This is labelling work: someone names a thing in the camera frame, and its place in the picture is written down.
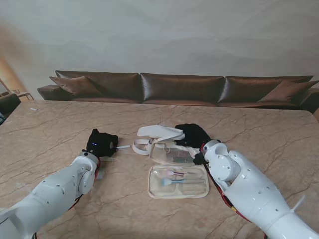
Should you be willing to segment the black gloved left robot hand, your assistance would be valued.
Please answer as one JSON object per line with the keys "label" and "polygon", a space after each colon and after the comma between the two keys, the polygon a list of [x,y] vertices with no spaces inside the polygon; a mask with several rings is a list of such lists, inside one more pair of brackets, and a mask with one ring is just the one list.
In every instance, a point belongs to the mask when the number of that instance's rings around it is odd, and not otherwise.
{"label": "black gloved left robot hand", "polygon": [[86,152],[96,157],[111,157],[117,152],[119,137],[117,135],[99,132],[96,128],[92,130],[89,136]]}

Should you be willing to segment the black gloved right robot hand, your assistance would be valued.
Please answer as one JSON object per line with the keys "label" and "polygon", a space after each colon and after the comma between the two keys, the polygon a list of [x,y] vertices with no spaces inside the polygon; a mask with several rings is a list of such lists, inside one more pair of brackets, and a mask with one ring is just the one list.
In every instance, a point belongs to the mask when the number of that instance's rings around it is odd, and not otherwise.
{"label": "black gloved right robot hand", "polygon": [[211,138],[205,132],[205,130],[197,124],[178,124],[175,126],[175,128],[182,130],[184,133],[183,139],[175,141],[177,145],[201,148],[203,144],[211,141]]}

